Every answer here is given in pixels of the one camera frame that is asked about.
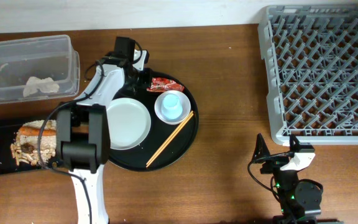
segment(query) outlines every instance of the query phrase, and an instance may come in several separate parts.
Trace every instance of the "black baking tray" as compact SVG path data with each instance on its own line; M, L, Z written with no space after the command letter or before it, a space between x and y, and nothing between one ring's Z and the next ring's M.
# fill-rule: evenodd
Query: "black baking tray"
M46 117L47 115L0 120L0 174L41 169L39 165L32 166L24 162L17 166L16 160L12 158L11 144L14 142L16 132L24 123L45 119ZM49 160L49 166L51 167L54 162L56 162L57 166L63 164L62 161L57 159L57 156Z
M169 78L182 84L176 78L170 75L149 71L152 77ZM135 93L130 90L119 91L114 99L129 97L140 101L150 113L152 125L147 137L136 147L127 150L110 150L109 160L115 165L128 170L134 171L152 171L169 166L181 158L193 143L198 130L198 108L195 99L191 95L189 89L185 87L183 93L189 98L191 109L195 112L189 122L176 135L172 142L164 149L164 151L154 160L154 162L146 168L146 162L153 156L162 143L171 135L175 128L179 125L169 125L161 121L154 112L154 103L161 93L151 93L147 90L137 90Z

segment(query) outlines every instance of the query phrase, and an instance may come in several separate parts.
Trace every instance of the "white wall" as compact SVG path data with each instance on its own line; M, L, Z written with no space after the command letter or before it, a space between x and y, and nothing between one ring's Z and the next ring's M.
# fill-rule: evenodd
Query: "white wall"
M0 0L1 32L258 23L272 4L358 0Z

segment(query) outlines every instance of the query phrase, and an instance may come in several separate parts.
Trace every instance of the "wooden chopstick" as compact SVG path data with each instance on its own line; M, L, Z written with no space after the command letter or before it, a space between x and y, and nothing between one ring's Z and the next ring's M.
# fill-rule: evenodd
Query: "wooden chopstick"
M182 123L180 123L177 128L172 132L171 135L165 140L165 142L159 147L159 149L154 153L154 155L149 159L149 161L146 163L146 168L153 163L153 161L160 155L160 153L170 144L172 139L175 138L175 136L180 132L180 130L186 125L186 123L193 117L194 112L191 111L189 115L186 117Z

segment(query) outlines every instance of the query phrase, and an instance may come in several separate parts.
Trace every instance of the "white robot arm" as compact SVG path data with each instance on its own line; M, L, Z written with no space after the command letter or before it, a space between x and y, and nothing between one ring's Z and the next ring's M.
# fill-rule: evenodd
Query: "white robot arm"
M114 52L103 57L102 68L96 67L94 78L76 99L97 88L92 96L72 108L59 111L57 116L57 154L69 168L69 173L83 179L89 195L91 214L81 181L72 177L79 224L109 221L103 197L103 169L110 150L106 107L126 81L142 75L149 55L146 50L135 50L134 47L134 40L118 37ZM102 74L104 77L98 85ZM89 124L88 134L73 133L71 128L83 121Z

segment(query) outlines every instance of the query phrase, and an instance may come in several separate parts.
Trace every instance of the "black round tray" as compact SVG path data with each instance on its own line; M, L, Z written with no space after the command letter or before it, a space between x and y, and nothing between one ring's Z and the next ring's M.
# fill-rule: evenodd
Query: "black round tray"
M152 77L169 78L183 85L177 79L164 73L153 72L150 70L150 75ZM148 168L146 168L147 161L178 125L165 124L155 114L154 103L161 93L151 93L147 90L138 90L136 94L130 90L121 90L117 93L114 99L130 97L143 103L150 113L152 125L149 134L138 146L128 150L111 149L109 160L124 169L133 171L152 171L169 166L181 158L191 146L191 143L193 143L198 130L198 109L196 101L186 87L183 93L189 98L191 109L195 112L195 115Z

